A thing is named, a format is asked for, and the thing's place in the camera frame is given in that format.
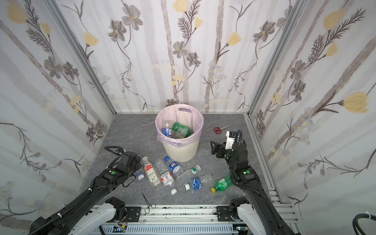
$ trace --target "trash can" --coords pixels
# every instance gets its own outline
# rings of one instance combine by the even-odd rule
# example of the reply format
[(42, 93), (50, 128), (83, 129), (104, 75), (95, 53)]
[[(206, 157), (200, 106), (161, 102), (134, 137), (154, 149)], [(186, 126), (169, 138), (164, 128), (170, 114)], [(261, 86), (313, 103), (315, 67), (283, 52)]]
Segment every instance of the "trash can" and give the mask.
[[(189, 127), (193, 134), (184, 139), (167, 137), (162, 133), (164, 120), (179, 122)], [(185, 104), (166, 107), (157, 115), (155, 126), (157, 128), (157, 140), (163, 144), (170, 158), (177, 162), (186, 162), (196, 155), (201, 131), (204, 126), (204, 117), (197, 109)]]

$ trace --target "scissors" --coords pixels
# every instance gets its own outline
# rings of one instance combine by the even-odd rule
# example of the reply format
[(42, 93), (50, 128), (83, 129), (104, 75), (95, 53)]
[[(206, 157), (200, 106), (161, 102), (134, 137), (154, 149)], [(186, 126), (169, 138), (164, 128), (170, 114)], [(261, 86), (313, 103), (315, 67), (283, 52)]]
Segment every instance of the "scissors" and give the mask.
[(222, 133), (222, 130), (223, 130), (223, 129), (225, 129), (225, 128), (229, 127), (229, 126), (232, 126), (232, 125), (228, 125), (228, 126), (221, 127), (221, 128), (216, 127), (216, 128), (214, 128), (213, 130), (215, 131), (216, 134), (220, 134), (220, 133)]

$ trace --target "marble-patterned floor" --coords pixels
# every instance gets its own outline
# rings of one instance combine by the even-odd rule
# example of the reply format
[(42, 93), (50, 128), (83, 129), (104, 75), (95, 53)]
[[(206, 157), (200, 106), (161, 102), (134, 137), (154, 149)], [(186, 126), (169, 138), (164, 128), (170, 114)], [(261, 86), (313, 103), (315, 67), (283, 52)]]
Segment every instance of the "marble-patterned floor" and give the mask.
[[(210, 141), (223, 142), (226, 141), (226, 132), (215, 134), (213, 128), (223, 127), (230, 124), (233, 126), (225, 130), (243, 131), (243, 139), (247, 143), (248, 161), (255, 169), (260, 177), (267, 192), (264, 176), (261, 171), (259, 161), (253, 147), (246, 122), (242, 114), (204, 114), (204, 127), (199, 142), (196, 156), (180, 165), (183, 169), (192, 168), (199, 164), (202, 171), (197, 174), (198, 177), (211, 174), (213, 182), (228, 175), (229, 167), (224, 159), (217, 159), (211, 154)], [(156, 114), (117, 114), (108, 130), (107, 136), (102, 144), (102, 148), (98, 152), (92, 167), (84, 182), (83, 189), (90, 185), (90, 181), (101, 173), (106, 166), (116, 157), (114, 154), (103, 149), (104, 146), (115, 145), (121, 146), (125, 150), (137, 153), (141, 158), (148, 156), (151, 162), (155, 162), (159, 158), (164, 158), (166, 152), (162, 143), (156, 139), (157, 132), (155, 130)], [(97, 205), (112, 196), (124, 201), (127, 205), (144, 205), (145, 201), (142, 197), (141, 190), (150, 203), (157, 205), (202, 205), (202, 204), (229, 204), (231, 199), (245, 196), (243, 191), (235, 186), (231, 186), (224, 192), (212, 194), (211, 187), (202, 188), (198, 191), (186, 191), (183, 187), (178, 187), (175, 195), (170, 194), (170, 190), (162, 183), (157, 187), (152, 187), (148, 179), (141, 181), (137, 179), (127, 188), (119, 186), (105, 198), (101, 199)]]

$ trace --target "plastic bottle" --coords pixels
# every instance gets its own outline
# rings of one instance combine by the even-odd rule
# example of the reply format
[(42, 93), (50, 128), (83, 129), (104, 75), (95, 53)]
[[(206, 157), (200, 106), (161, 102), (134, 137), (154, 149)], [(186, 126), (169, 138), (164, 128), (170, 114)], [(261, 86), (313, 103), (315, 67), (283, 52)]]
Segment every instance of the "plastic bottle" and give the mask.
[(165, 157), (165, 161), (172, 171), (172, 173), (176, 176), (179, 177), (183, 173), (183, 169), (181, 166), (179, 166), (174, 160), (172, 160), (170, 157)]
[(134, 174), (138, 178), (138, 180), (142, 180), (143, 178), (145, 178), (144, 171), (142, 170), (142, 168), (140, 168), (137, 171), (135, 171)]
[(228, 187), (230, 187), (231, 185), (232, 185), (232, 182), (230, 180), (230, 177), (226, 176), (223, 179), (220, 179), (219, 181), (217, 181), (215, 186), (213, 188), (211, 188), (210, 190), (214, 194), (217, 191), (224, 191), (224, 190), (228, 189)]
[(151, 184), (153, 186), (160, 184), (161, 180), (159, 179), (158, 172), (156, 171), (155, 166), (149, 161), (149, 158), (147, 156), (142, 158), (142, 163), (144, 164), (146, 175), (149, 178)]
[(180, 185), (185, 185), (186, 183), (188, 183), (188, 181), (190, 181), (194, 177), (195, 174), (197, 174), (197, 172), (200, 172), (200, 171), (201, 171), (201, 167), (199, 165), (196, 165), (194, 168), (190, 170), (186, 170), (181, 175), (179, 175), (176, 178), (176, 181)]
[(162, 133), (165, 136), (172, 137), (172, 126), (173, 122), (170, 120), (163, 121), (162, 123)]
[(181, 125), (181, 124), (178, 123), (178, 122), (175, 122), (175, 123), (174, 123), (174, 126), (172, 127), (172, 130), (177, 132), (177, 130), (179, 129), (179, 127), (184, 128), (184, 129), (187, 129), (187, 135), (185, 136), (186, 138), (187, 138), (188, 136), (190, 136), (190, 135), (193, 134), (193, 132), (191, 131), (191, 129), (189, 129), (189, 127), (187, 127), (187, 126), (185, 126), (185, 125)]
[(177, 193), (177, 190), (174, 186), (174, 178), (172, 178), (172, 175), (170, 171), (168, 170), (168, 167), (164, 163), (162, 159), (158, 159), (155, 163), (155, 167), (158, 169), (158, 172), (161, 176), (162, 183), (164, 186), (171, 189), (171, 194), (174, 195)]
[(201, 189), (203, 186), (209, 186), (213, 184), (213, 180), (210, 174), (201, 176), (200, 178), (191, 179), (191, 181), (185, 185), (185, 190), (194, 189), (195, 191)]

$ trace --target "floral wallpaper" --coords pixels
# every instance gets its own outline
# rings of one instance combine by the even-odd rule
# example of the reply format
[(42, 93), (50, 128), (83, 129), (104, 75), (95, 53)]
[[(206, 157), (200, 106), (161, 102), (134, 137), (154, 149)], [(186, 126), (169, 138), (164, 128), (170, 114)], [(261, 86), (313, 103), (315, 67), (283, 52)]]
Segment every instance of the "floral wallpaper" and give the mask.
[(0, 233), (27, 234), (76, 197), (112, 114), (43, 1), (0, 6)]
[(376, 213), (375, 13), (374, 1), (308, 1), (251, 113), (307, 235), (353, 234), (356, 214)]
[(295, 1), (57, 3), (117, 112), (247, 112)]

